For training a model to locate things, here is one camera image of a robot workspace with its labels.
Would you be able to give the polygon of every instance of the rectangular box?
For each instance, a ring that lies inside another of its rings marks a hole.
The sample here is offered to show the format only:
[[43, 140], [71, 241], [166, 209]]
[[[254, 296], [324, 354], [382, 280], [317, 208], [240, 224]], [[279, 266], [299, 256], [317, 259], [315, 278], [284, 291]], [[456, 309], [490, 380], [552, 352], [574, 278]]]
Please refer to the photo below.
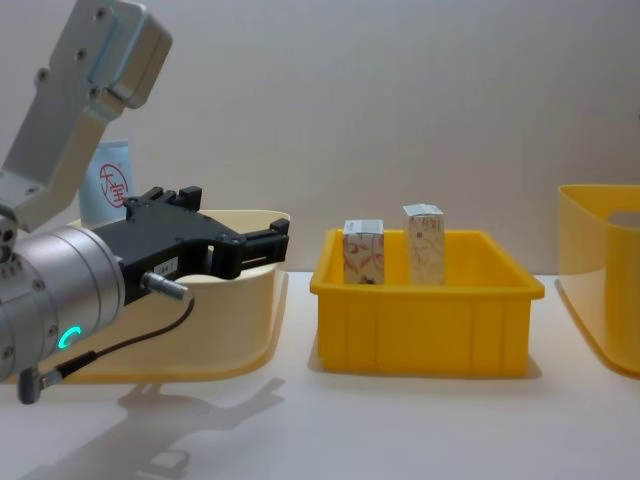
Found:
[[344, 224], [344, 283], [384, 283], [382, 220], [348, 220]]
[[639, 212], [639, 185], [559, 189], [562, 289], [604, 360], [634, 374], [640, 373]]
[[435, 205], [403, 207], [411, 282], [444, 285], [444, 214]]
[[444, 286], [411, 285], [404, 231], [385, 231], [385, 284], [346, 285], [343, 232], [331, 230], [311, 279], [326, 370], [520, 377], [531, 301], [544, 286], [487, 234], [445, 232]]

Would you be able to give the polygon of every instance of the metal screw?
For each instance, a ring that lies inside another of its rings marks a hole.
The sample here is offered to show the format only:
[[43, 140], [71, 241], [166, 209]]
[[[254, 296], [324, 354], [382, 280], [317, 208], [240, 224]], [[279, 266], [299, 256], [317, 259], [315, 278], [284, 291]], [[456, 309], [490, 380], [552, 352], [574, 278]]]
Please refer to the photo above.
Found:
[[2, 359], [8, 360], [9, 358], [11, 358], [12, 355], [13, 355], [13, 347], [7, 347], [2, 352]]
[[46, 68], [41, 68], [40, 70], [38, 70], [36, 78], [39, 82], [44, 82], [47, 78], [49, 78], [49, 70]]

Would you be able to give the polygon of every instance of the white box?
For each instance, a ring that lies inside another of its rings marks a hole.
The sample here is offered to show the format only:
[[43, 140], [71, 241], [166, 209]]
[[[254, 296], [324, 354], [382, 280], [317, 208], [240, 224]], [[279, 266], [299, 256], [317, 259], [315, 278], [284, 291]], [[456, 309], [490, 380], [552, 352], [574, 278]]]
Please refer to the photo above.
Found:
[[435, 205], [406, 205], [405, 236], [411, 283], [444, 285], [444, 214]]
[[344, 224], [344, 283], [384, 283], [382, 220], [348, 220]]

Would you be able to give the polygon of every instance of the white wall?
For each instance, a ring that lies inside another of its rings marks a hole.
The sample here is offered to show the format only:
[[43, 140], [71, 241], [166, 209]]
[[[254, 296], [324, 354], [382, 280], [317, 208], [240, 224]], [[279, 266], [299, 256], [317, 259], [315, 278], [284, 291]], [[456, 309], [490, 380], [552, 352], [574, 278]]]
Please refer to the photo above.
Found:
[[[72, 0], [0, 4], [0, 156]], [[555, 192], [640, 182], [637, 0], [148, 0], [174, 47], [131, 139], [139, 188], [289, 212], [288, 266], [327, 228], [435, 202], [535, 272]], [[67, 212], [56, 220], [76, 215]]]

